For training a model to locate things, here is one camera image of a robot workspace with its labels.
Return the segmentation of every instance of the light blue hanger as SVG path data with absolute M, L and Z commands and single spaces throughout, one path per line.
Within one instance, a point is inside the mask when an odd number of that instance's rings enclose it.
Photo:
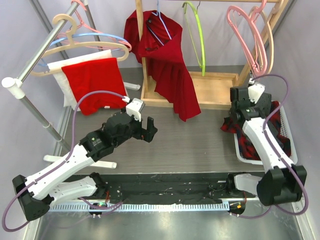
M 150 33 L 152 33 L 152 35 L 161 43 L 161 45 L 164 46 L 164 43 L 158 38 L 158 36 L 154 33 L 154 31 L 152 31 L 148 25 L 146 27 L 148 28 Z
M 77 37 L 82 37 L 82 36 L 103 36 L 103 37 L 109 37 L 109 38 L 114 38 L 114 39 L 117 39 L 118 41 L 124 41 L 124 42 L 128 42 L 127 40 L 125 40 L 124 38 L 122 37 L 119 37 L 119 36 L 116 36 L 116 35 L 112 35 L 112 34 L 107 34 L 107 33 L 96 33 L 96 32 L 87 32 L 87 33 L 79 33 L 79 34 L 74 34 L 72 35 L 73 38 L 77 38 Z M 50 44 L 50 47 L 52 45 L 55 45 L 57 43 L 60 43 L 64 40 L 67 40 L 68 38 L 65 36 L 65 37 L 61 37 L 57 40 L 54 40 L 51 44 Z M 47 67 L 48 64 L 46 63 L 46 61 L 41 58 L 41 61 L 43 63 L 38 63 L 39 66 L 42 66 L 42 67 Z
M 165 22 L 164 22 L 164 21 L 162 20 L 162 18 L 161 18 L 161 13 L 160 13 L 160 11 L 159 11 L 159 0 L 157 0 L 157 2 L 156 2 L 156 13 L 152 12 L 152 14 L 155 15 L 155 16 L 159 16 L 160 21 L 162 22 L 162 24 L 163 24 L 163 26 L 164 26 L 164 29 L 165 29 L 166 33 L 168 34 L 168 36 L 169 36 L 169 38 L 170 38 L 170 40 L 171 40 L 172 38 L 171 38 L 170 33 L 169 33 L 168 29 L 167 29 L 167 26 L 165 25 Z
M 73 38 L 77 38 L 77 37 L 82 37 L 82 36 L 103 36 L 103 37 L 109 37 L 109 38 L 114 38 L 117 39 L 118 41 L 124 41 L 124 42 L 128 42 L 127 40 L 125 40 L 122 37 L 116 36 L 116 35 L 111 35 L 111 34 L 107 34 L 107 33 L 97 33 L 97 32 L 87 32 L 87 33 L 79 33 L 79 34 L 74 34 L 72 35 Z M 55 45 L 57 43 L 60 43 L 64 40 L 67 40 L 68 38 L 65 37 L 61 37 L 57 40 L 54 40 L 50 46 Z

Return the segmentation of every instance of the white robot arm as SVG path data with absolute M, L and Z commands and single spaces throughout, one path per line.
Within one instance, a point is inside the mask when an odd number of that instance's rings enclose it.
M 233 123 L 239 124 L 244 134 L 251 140 L 263 163 L 265 175 L 258 177 L 249 173 L 237 174 L 232 184 L 238 190 L 258 196 L 265 206 L 299 201 L 302 190 L 280 158 L 292 167 L 303 184 L 307 172 L 302 165 L 296 166 L 283 152 L 268 125 L 265 131 L 263 130 L 266 116 L 261 108 L 255 105 L 263 95 L 265 87 L 259 83 L 251 84 L 253 85 L 249 87 L 230 89 L 229 113 Z M 268 142 L 265 132 L 273 146 Z
M 67 161 L 69 153 L 33 175 L 16 176 L 12 180 L 16 193 L 25 186 L 35 183 L 18 197 L 26 219 L 32 221 L 40 218 L 50 207 L 65 201 L 79 197 L 102 197 L 108 190 L 108 185 L 101 180 L 98 173 L 92 173 L 90 176 L 74 182 L 63 181 L 79 170 L 112 154 L 115 148 L 132 137 L 150 143 L 158 129 L 155 128 L 154 120 L 151 117 L 147 119 L 147 128 L 142 128 L 141 111 L 144 105 L 143 101 L 134 98 L 126 108 L 115 113 L 103 123 L 101 128 L 88 133 L 86 137 L 81 139 L 79 144 L 74 146 L 72 155 Z M 39 181 L 36 180 L 59 165 L 61 166 L 55 171 Z

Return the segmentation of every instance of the plastic laundry basket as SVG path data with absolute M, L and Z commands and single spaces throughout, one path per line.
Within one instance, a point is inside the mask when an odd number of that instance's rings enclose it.
M 297 162 L 298 162 L 297 152 L 296 152 L 294 140 L 292 139 L 288 119 L 287 119 L 287 116 L 286 116 L 286 113 L 285 113 L 283 106 L 280 108 L 280 118 L 281 118 L 280 134 L 282 136 L 290 139 L 290 145 L 291 145 L 290 159 L 294 162 L 294 164 L 297 164 Z M 238 137 L 237 137 L 236 133 L 234 134 L 234 144 L 235 144 L 236 156 L 240 162 L 254 164 L 254 165 L 263 165 L 262 161 L 260 161 L 260 160 L 250 160 L 250 159 L 244 158 L 244 156 L 242 155 L 242 153 L 239 150 Z

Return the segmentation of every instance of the red towel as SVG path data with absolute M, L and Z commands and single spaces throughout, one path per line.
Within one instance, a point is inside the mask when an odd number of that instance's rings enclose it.
M 77 102 L 86 94 L 107 90 L 126 96 L 126 89 L 122 80 L 117 59 L 105 58 L 85 61 L 61 68 L 68 78 L 71 90 Z M 98 93 L 88 96 L 80 104 L 83 115 L 90 115 L 99 108 L 110 106 L 112 109 L 121 109 L 126 103 L 118 96 Z
M 137 13 L 126 20 L 124 38 L 132 45 L 132 52 L 141 63 L 146 57 L 148 74 L 156 81 L 155 92 L 173 103 L 174 112 L 186 121 L 201 113 L 192 78 L 181 51 L 182 27 L 161 13 L 172 39 L 161 20 L 152 11 L 143 13 L 143 35 L 139 40 Z M 147 26 L 164 45 L 154 37 Z

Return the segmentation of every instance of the wooden clothes rack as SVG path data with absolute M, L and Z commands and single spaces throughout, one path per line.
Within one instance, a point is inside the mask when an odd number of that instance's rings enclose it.
M 261 0 L 203 0 L 205 2 L 239 2 L 239 3 L 261 3 Z M 267 3 L 278 4 L 280 0 L 267 0 Z M 277 13 L 270 13 L 268 19 L 271 30 L 274 29 L 276 23 L 284 12 L 289 0 L 283 0 Z M 144 14 L 142 0 L 135 0 L 136 15 L 139 37 L 143 35 Z M 268 29 L 265 26 L 261 32 L 261 38 L 265 44 L 268 40 Z M 256 57 L 256 50 L 252 50 L 252 56 Z M 141 100 L 147 106 L 153 107 L 172 107 L 173 104 L 169 103 L 163 96 L 155 92 L 156 81 L 148 75 L 146 59 L 142 58 L 143 70 L 143 86 L 141 93 Z M 250 73 L 250 66 L 245 64 L 240 75 L 237 73 L 220 73 L 220 72 L 206 72 L 202 76 L 201 72 L 189 72 L 193 81 L 195 93 L 200 108 L 202 109 L 222 109 L 229 110 L 230 102 L 230 88 L 241 86 L 244 84 L 247 76 Z

